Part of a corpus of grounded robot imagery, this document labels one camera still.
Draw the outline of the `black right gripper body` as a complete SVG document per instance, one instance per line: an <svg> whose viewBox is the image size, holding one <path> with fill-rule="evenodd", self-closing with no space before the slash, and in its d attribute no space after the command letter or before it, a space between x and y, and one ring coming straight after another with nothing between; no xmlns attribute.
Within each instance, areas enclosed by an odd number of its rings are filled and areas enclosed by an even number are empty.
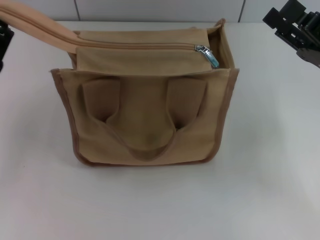
<svg viewBox="0 0 320 240"><path fill-rule="evenodd" d="M320 50L300 48L296 54L304 61L320 68Z"/></svg>

